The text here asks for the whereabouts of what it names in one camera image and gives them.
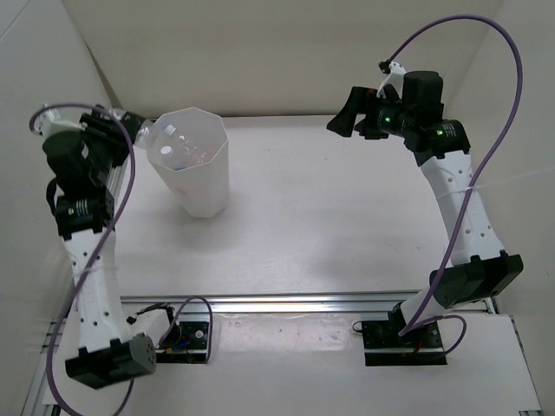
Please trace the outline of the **black label small bottle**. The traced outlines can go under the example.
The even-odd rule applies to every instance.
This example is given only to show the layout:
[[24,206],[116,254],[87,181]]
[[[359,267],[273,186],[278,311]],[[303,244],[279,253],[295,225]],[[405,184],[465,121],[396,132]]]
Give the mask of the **black label small bottle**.
[[135,146],[147,150],[152,145],[152,121],[122,108],[111,108],[109,112],[127,129]]

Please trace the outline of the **blue label plastic bottle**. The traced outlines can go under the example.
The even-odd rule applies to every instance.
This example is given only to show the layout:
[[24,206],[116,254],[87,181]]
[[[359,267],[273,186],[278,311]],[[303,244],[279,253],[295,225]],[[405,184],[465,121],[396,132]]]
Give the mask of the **blue label plastic bottle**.
[[191,162],[186,149],[174,146],[163,146],[160,149],[161,164],[172,171],[187,169]]

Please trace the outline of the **clear unlabelled plastic bottle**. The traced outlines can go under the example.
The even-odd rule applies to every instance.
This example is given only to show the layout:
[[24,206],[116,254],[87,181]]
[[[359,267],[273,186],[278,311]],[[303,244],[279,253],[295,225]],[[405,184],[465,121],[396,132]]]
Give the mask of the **clear unlabelled plastic bottle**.
[[207,153],[193,139],[185,136],[173,125],[164,128],[164,134],[170,139],[170,147],[184,167],[198,166],[208,161]]

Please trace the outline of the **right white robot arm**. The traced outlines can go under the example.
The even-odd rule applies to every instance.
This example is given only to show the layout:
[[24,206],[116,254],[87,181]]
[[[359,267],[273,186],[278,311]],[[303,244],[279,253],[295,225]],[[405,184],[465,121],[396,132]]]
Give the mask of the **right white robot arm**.
[[411,71],[400,89],[353,87],[343,108],[328,123],[342,137],[366,140],[394,135],[415,156],[439,206],[449,242],[429,287],[400,303],[389,315],[389,335],[407,347],[421,327],[457,306],[496,296],[523,271],[518,254],[509,254],[493,230],[479,193],[473,190],[470,143],[463,125],[443,116],[443,80],[434,71]]

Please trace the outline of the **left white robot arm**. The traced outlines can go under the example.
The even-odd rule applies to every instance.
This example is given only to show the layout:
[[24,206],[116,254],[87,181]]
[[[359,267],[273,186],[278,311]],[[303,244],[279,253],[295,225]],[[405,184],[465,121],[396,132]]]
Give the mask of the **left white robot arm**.
[[179,342],[182,327],[161,309],[125,314],[115,267],[115,223],[130,196],[123,185],[134,171],[133,145],[145,123],[139,115],[86,106],[77,122],[46,107],[30,126],[55,174],[47,201],[69,254],[74,289],[67,308],[79,316],[76,351],[67,376],[101,389],[152,374],[158,343]]

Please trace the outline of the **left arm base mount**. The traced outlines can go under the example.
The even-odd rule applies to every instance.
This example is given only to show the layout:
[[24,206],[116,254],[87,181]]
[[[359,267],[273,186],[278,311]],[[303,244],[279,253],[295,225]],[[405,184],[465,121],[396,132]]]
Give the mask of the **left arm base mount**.
[[207,364],[212,354],[212,319],[178,322],[156,350],[158,364]]

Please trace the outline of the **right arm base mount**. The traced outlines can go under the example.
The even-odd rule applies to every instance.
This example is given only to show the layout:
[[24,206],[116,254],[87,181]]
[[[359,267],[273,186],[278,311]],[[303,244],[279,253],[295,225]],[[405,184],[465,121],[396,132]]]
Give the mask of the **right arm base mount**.
[[418,328],[400,338],[389,321],[356,321],[362,336],[366,367],[420,367],[447,364],[437,323]]

